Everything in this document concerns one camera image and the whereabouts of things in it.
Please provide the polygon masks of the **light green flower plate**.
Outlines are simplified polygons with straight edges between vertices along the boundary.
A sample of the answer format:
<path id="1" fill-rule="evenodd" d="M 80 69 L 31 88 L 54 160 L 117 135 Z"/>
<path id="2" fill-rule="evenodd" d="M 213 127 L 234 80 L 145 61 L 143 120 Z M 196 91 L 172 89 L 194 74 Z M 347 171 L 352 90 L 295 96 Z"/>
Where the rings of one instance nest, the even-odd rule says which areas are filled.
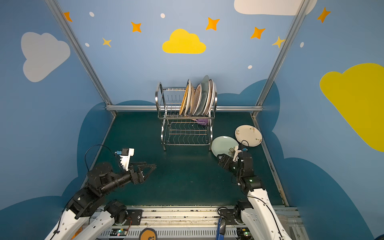
<path id="1" fill-rule="evenodd" d="M 236 146 L 239 146 L 239 144 L 235 139 L 228 136 L 219 136 L 213 140 L 211 150 L 215 157 L 221 154 L 234 157 Z"/>

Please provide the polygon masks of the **white red-berry plate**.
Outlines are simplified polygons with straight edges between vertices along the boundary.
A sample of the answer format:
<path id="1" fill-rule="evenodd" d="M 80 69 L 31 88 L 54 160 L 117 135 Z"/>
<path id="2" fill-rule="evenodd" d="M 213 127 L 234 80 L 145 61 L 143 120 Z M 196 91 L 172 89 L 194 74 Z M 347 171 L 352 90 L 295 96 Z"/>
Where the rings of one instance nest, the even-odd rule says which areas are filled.
<path id="1" fill-rule="evenodd" d="M 241 125 L 235 130 L 237 141 L 248 147 L 256 147 L 263 141 L 261 132 L 254 126 Z"/>

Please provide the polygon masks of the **orange woven plate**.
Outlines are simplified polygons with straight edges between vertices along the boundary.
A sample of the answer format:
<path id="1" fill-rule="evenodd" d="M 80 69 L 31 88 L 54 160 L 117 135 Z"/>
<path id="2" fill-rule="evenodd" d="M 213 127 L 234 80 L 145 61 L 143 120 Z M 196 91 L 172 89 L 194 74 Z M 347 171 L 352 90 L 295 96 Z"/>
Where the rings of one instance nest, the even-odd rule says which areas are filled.
<path id="1" fill-rule="evenodd" d="M 182 101 L 181 108 L 179 111 L 180 116 L 184 114 L 184 111 L 185 111 L 186 106 L 187 106 L 187 100 L 188 100 L 188 95 L 189 95 L 189 86 L 190 86 L 190 84 L 187 84 L 187 86 L 186 86 L 186 91 L 185 91 L 185 94 L 183 96 L 183 101 Z"/>

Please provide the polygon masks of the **orange sunburst plate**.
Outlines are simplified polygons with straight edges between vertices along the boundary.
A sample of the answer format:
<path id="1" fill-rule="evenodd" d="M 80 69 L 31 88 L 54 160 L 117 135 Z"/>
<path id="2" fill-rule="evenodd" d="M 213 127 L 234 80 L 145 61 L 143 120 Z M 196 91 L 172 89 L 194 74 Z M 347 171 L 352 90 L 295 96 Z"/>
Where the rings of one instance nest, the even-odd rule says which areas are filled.
<path id="1" fill-rule="evenodd" d="M 217 105 L 217 88 L 216 88 L 216 84 L 214 83 L 214 81 L 212 81 L 212 95 L 211 95 L 211 103 L 210 103 L 210 115 L 212 116 L 215 112 L 215 109 L 216 109 L 216 105 Z"/>
<path id="2" fill-rule="evenodd" d="M 201 103 L 201 97 L 202 97 L 202 85 L 198 84 L 198 86 L 195 89 L 194 92 L 194 100 L 193 104 L 191 105 L 191 114 L 194 116 L 197 113 L 197 110 L 199 108 L 199 105 Z"/>

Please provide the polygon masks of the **white cloud motif plate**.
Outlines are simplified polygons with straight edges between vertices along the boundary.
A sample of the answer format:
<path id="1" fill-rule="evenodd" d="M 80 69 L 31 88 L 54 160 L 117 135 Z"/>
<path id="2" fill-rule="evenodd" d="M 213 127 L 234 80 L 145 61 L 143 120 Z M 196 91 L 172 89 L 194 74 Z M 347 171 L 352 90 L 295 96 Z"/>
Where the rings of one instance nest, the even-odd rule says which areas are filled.
<path id="1" fill-rule="evenodd" d="M 208 91 L 208 98 L 207 98 L 207 103 L 206 103 L 206 108 L 205 108 L 205 115 L 209 114 L 209 111 L 211 109 L 211 101 L 212 101 L 212 95 L 214 91 L 214 83 L 212 79 L 209 79 L 209 91 Z"/>

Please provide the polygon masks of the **plain pale green plate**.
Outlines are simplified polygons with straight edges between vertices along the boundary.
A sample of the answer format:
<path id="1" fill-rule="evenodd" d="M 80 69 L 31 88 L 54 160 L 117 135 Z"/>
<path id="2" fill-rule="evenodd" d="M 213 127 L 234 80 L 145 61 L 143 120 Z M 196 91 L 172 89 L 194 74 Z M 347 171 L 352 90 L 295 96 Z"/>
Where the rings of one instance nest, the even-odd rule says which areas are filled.
<path id="1" fill-rule="evenodd" d="M 202 94 L 202 96 L 201 96 L 200 105 L 196 111 L 197 116 L 202 115 L 204 112 L 205 105 L 207 102 L 207 97 L 208 97 L 208 90 L 209 90 L 209 76 L 206 75 L 201 82 L 201 94 Z"/>

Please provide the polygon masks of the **green rim lettered plate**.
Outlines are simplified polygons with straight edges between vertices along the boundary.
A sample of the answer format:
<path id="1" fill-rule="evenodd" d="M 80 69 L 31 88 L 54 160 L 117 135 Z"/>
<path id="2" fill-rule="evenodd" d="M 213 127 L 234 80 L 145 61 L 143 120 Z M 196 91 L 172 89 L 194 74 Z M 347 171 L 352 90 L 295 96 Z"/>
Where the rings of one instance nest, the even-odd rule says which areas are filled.
<path id="1" fill-rule="evenodd" d="M 191 83 L 191 80 L 188 80 L 188 87 L 186 88 L 186 90 L 188 91 L 188 94 L 187 94 L 187 101 L 186 101 L 186 107 L 185 107 L 185 112 L 184 112 L 185 116 L 188 115 L 190 107 L 191 107 L 192 90 L 193 90 L 192 88 L 193 88 L 193 85 Z"/>

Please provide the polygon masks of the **dark blue speckled plate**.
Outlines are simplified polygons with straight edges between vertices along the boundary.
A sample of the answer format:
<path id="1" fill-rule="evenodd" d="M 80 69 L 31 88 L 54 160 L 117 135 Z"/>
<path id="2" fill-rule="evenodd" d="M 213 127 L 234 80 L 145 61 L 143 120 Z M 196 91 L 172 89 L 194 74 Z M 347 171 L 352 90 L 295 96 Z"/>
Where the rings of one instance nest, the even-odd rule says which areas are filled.
<path id="1" fill-rule="evenodd" d="M 193 110 L 194 110 L 194 101 L 195 101 L 195 88 L 192 87 L 192 89 L 191 89 L 190 115 L 193 114 Z"/>

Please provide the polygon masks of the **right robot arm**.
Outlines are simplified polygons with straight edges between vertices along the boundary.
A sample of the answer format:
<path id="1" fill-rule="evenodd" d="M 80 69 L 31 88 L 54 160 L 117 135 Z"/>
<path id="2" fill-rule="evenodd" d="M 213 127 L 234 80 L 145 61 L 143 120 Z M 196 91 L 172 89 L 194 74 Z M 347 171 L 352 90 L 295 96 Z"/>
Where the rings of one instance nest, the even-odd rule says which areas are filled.
<path id="1" fill-rule="evenodd" d="M 255 175 L 252 155 L 240 152 L 234 158 L 226 154 L 219 154 L 217 158 L 219 166 L 234 174 L 247 198 L 235 205 L 236 221 L 250 230 L 254 240 L 290 240 L 291 237 L 270 202 L 267 190 Z"/>

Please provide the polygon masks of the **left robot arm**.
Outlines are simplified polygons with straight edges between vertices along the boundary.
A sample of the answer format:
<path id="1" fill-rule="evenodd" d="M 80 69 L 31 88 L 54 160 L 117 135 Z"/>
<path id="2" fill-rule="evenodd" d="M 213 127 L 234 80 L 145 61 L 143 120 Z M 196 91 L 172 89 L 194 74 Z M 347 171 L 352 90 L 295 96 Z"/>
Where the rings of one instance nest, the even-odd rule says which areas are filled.
<path id="1" fill-rule="evenodd" d="M 155 164 L 146 162 L 133 163 L 127 171 L 115 173 L 110 163 L 101 163 L 87 173 L 88 182 L 77 191 L 62 211 L 58 223 L 46 236 L 47 240 L 95 240 L 113 226 L 134 221 L 126 205 L 117 200 L 106 204 L 99 216 L 85 227 L 78 235 L 75 233 L 90 220 L 105 202 L 105 197 L 128 183 L 142 184 L 156 169 Z"/>

